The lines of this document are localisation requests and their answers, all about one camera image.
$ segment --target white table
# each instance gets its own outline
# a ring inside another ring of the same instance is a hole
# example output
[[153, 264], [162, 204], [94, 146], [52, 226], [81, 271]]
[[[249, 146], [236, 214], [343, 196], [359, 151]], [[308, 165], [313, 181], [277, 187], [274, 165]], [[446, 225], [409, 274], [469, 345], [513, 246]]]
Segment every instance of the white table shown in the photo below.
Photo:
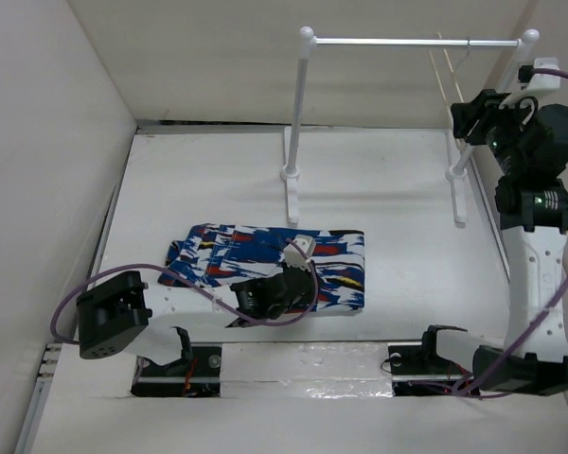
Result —
[[[303, 133], [299, 227], [365, 231], [364, 311], [281, 330], [186, 326], [192, 340], [406, 340], [432, 323], [500, 339], [505, 270], [479, 196], [468, 200], [468, 225], [453, 222], [444, 178], [450, 153], [444, 131]], [[101, 268], [162, 263], [169, 243], [197, 223], [286, 226], [282, 164], [281, 132], [137, 135]], [[157, 273], [143, 276], [155, 282]], [[366, 361], [366, 370], [378, 367], [370, 355]], [[295, 391], [139, 399], [128, 393], [133, 364], [126, 355], [83, 361], [76, 348], [63, 349], [33, 452], [568, 452], [561, 395], [480, 403]], [[373, 373], [348, 371], [357, 380]], [[245, 379], [252, 387], [252, 375]]]

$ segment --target white bracket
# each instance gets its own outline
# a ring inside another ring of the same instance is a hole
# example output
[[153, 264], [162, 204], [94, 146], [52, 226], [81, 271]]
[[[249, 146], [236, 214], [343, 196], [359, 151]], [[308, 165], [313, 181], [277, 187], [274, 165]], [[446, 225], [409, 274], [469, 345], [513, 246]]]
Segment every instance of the white bracket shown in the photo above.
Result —
[[[300, 30], [300, 51], [299, 60], [296, 73], [296, 86], [294, 89], [294, 107], [293, 107], [293, 122], [290, 128], [284, 130], [284, 156], [286, 164], [280, 171], [280, 176], [286, 184], [286, 206], [288, 210], [288, 222], [291, 224], [298, 224], [299, 222], [299, 202], [298, 202], [298, 180], [300, 176], [299, 167], [296, 164], [296, 157], [299, 145], [299, 133], [301, 129], [301, 117], [303, 114], [303, 97], [305, 95], [305, 81], [307, 77], [307, 68], [311, 52], [316, 46], [383, 46], [383, 47], [412, 47], [419, 49], [458, 49], [465, 48], [468, 50], [502, 50], [506, 48], [515, 49], [514, 62], [507, 68], [503, 81], [504, 91], [508, 83], [513, 79], [514, 74], [517, 72], [520, 64], [524, 61], [530, 52], [532, 45], [539, 39], [539, 32], [537, 30], [527, 30], [520, 40], [473, 40], [470, 38], [464, 40], [424, 40], [424, 39], [388, 39], [388, 38], [318, 38], [313, 33], [313, 30], [304, 26]], [[453, 79], [456, 80], [453, 66], [450, 63], [448, 53], [445, 51], [445, 56], [449, 62], [449, 68]], [[445, 103], [446, 97], [444, 90], [441, 86], [439, 75], [435, 71], [440, 83], [440, 90], [444, 96]], [[456, 166], [449, 169], [451, 186], [453, 188], [453, 206], [455, 212], [455, 219], [457, 222], [467, 222], [467, 207], [465, 205], [464, 182], [467, 178], [467, 171], [465, 164], [471, 157], [472, 148], [467, 147], [464, 149], [463, 154]]]

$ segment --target folded cloth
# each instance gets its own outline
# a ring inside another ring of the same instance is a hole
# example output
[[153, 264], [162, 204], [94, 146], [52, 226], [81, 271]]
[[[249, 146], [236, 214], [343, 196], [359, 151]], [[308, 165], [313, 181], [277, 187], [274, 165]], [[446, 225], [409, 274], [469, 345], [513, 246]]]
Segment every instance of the folded cloth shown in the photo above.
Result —
[[[364, 307], [364, 233], [357, 230], [296, 230], [279, 227], [201, 224], [185, 240], [170, 243], [166, 265], [194, 284], [229, 286], [282, 272], [288, 238], [315, 239], [311, 259], [320, 292], [314, 310], [349, 311]], [[158, 282], [184, 287], [162, 274]], [[303, 310], [295, 307], [291, 312]]]

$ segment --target red wire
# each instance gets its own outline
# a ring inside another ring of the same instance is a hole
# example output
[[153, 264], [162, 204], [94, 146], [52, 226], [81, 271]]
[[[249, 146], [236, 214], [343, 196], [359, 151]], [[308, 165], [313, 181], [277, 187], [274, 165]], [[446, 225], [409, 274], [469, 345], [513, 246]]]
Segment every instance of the red wire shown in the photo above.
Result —
[[187, 390], [189, 390], [189, 388], [191, 388], [191, 386], [189, 385], [189, 379], [193, 375], [193, 370], [196, 368], [197, 363], [198, 363], [198, 359], [194, 358], [193, 362], [191, 363], [191, 368], [189, 368], [189, 372], [186, 375], [186, 384], [185, 384], [185, 387], [183, 388], [183, 396], [185, 396], [186, 393], [187, 393]]

